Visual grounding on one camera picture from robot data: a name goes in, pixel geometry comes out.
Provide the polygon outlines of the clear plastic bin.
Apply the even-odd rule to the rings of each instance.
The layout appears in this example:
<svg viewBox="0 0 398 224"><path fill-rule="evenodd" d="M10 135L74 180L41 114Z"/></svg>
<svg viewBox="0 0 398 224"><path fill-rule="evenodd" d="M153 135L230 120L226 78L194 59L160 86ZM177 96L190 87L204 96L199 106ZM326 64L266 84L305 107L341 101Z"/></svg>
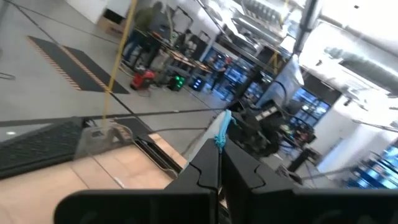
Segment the clear plastic bin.
<svg viewBox="0 0 398 224"><path fill-rule="evenodd" d="M156 139L154 139L154 134L155 132L149 133L149 137L152 138L160 147L160 144ZM118 123L112 123L103 128L85 128L81 134L81 138L75 152L75 159L93 157L124 146L134 146L138 148L138 150L143 153L150 161L152 161L152 163L154 163L154 161L150 159L149 156L134 143L135 137L136 134L134 134L131 129Z"/></svg>

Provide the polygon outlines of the green-lit computer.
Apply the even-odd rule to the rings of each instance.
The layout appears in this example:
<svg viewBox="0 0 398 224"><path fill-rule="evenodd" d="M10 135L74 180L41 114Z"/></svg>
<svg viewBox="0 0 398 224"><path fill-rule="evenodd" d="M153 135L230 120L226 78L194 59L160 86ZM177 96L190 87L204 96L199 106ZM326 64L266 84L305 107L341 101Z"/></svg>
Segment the green-lit computer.
<svg viewBox="0 0 398 224"><path fill-rule="evenodd" d="M167 88L169 88L172 91L180 91L185 81L186 78L184 76L175 75L169 80Z"/></svg>

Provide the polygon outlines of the grey building column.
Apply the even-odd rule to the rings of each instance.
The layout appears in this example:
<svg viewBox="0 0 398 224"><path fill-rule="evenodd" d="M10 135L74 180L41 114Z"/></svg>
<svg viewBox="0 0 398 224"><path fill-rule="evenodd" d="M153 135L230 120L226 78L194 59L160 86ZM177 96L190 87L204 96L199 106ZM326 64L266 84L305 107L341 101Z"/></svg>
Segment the grey building column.
<svg viewBox="0 0 398 224"><path fill-rule="evenodd" d="M269 64L272 65L274 78L257 100L256 106L260 107L268 101L273 101L277 106L285 107L291 102L295 93L304 86L299 56L306 40L315 28L321 8L322 4L319 0L306 0L292 52L288 54L286 60L283 60L282 52L275 52L271 57Z"/></svg>

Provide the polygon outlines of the person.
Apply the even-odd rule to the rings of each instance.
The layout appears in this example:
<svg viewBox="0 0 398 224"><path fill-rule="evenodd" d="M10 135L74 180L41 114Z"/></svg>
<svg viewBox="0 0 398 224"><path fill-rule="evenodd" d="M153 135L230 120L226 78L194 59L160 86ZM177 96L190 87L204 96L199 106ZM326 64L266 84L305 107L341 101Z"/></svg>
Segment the person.
<svg viewBox="0 0 398 224"><path fill-rule="evenodd" d="M211 88L208 90L210 93L213 92L213 90L217 84L221 83L221 81L224 77L224 73L227 70L227 68L229 67L231 62L232 62L232 58L226 57L225 61L224 61L224 65L216 71L216 78L214 79L214 82L213 82Z"/></svg>
<svg viewBox="0 0 398 224"><path fill-rule="evenodd" d="M133 30L124 44L123 50L125 50L128 45L130 45L130 48L124 54L122 64L127 65L127 63L130 62L133 51L135 51L136 47L141 45L147 37L146 33L149 31L149 27L154 20L155 13L160 11L162 8L163 3L157 1L153 6L140 9L136 12L134 16Z"/></svg>

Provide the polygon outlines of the blue-lit computer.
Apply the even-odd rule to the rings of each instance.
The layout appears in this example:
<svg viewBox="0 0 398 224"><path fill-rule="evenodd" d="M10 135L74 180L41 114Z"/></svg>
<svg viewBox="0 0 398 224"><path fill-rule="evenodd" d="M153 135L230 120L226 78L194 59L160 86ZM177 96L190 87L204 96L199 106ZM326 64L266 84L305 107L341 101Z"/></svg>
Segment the blue-lit computer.
<svg viewBox="0 0 398 224"><path fill-rule="evenodd" d="M194 91L202 91L206 84L206 80L202 77L195 77L189 87Z"/></svg>

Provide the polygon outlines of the silver ceiling duct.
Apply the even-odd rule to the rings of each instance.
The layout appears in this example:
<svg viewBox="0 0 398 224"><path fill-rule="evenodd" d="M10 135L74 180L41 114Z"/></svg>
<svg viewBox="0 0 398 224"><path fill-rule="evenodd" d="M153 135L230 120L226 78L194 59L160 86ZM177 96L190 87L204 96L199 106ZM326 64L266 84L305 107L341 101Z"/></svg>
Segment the silver ceiling duct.
<svg viewBox="0 0 398 224"><path fill-rule="evenodd" d="M397 71L337 47L326 47L324 53L331 59L338 60L342 67L389 91L390 96L398 95Z"/></svg>

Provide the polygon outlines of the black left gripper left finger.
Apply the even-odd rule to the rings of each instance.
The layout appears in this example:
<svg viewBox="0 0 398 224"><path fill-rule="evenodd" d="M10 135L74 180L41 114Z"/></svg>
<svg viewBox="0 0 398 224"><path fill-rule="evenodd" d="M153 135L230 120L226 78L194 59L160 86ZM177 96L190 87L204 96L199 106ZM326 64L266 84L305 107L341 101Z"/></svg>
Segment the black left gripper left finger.
<svg viewBox="0 0 398 224"><path fill-rule="evenodd" d="M218 224L220 155L207 139L188 166L166 186L172 194L167 224Z"/></svg>

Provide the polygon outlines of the black aluminium table frame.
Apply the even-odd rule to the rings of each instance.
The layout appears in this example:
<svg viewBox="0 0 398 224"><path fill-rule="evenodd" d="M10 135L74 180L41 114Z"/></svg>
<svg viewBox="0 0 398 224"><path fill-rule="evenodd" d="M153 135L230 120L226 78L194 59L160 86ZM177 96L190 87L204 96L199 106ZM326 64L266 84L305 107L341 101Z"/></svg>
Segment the black aluminium table frame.
<svg viewBox="0 0 398 224"><path fill-rule="evenodd" d="M182 171L182 167L176 163L155 141L149 137L150 129L139 118L139 132L136 134L134 143L139 146L154 163L172 179L176 178Z"/></svg>

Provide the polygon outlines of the cardboard box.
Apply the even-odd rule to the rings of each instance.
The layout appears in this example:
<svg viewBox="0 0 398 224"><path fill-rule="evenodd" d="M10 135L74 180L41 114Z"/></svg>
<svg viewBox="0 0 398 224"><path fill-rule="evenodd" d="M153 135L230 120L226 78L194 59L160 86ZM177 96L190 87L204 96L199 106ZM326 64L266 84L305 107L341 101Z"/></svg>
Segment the cardboard box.
<svg viewBox="0 0 398 224"><path fill-rule="evenodd" d="M126 19L110 9L105 9L97 21L97 26L105 33L121 38L126 26Z"/></svg>

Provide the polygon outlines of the black orange-striped floor mat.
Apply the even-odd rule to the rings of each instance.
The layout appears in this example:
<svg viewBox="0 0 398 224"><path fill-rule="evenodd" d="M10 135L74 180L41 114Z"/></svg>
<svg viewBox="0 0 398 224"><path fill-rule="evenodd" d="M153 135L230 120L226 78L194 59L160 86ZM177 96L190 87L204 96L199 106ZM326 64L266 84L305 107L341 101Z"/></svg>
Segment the black orange-striped floor mat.
<svg viewBox="0 0 398 224"><path fill-rule="evenodd" d="M27 36L27 40L53 68L79 91L106 92L111 76L81 50Z"/></svg>

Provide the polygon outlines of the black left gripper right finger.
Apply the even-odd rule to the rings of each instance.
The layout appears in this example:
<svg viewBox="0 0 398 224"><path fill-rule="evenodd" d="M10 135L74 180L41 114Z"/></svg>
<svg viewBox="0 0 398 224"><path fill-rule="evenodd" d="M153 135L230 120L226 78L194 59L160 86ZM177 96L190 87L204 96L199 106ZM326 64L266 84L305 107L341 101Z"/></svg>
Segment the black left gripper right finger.
<svg viewBox="0 0 398 224"><path fill-rule="evenodd" d="M294 184L235 143L222 153L222 183L232 224L291 224Z"/></svg>

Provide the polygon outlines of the light blue microfiber towel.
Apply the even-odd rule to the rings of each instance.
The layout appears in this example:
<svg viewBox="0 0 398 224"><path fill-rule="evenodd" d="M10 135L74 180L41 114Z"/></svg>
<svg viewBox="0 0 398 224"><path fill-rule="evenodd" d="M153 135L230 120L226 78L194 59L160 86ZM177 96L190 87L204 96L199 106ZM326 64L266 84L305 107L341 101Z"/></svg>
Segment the light blue microfiber towel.
<svg viewBox="0 0 398 224"><path fill-rule="evenodd" d="M223 152L223 148L227 141L227 130L230 122L236 124L236 120L232 117L232 112L230 110L224 110L216 116L194 144L193 151L188 155L187 163L184 165L183 170L188 167L189 162L198 154L199 150L208 139L213 141L219 153Z"/></svg>

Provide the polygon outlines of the black computer case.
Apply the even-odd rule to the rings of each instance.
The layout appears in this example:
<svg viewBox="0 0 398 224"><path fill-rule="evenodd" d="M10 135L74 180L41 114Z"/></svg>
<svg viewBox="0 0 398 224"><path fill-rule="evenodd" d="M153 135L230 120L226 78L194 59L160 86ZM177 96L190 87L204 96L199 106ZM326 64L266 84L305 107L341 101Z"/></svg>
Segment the black computer case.
<svg viewBox="0 0 398 224"><path fill-rule="evenodd" d="M0 142L0 180L72 160L82 131L71 117Z"/></svg>

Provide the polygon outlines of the red machine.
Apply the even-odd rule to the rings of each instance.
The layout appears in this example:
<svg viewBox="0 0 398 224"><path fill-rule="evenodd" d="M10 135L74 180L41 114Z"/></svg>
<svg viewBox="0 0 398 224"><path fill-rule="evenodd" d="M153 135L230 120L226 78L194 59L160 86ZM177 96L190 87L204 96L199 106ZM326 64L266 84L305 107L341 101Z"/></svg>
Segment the red machine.
<svg viewBox="0 0 398 224"><path fill-rule="evenodd" d="M154 81L155 73L152 70L138 70L130 82L133 90L147 90Z"/></svg>

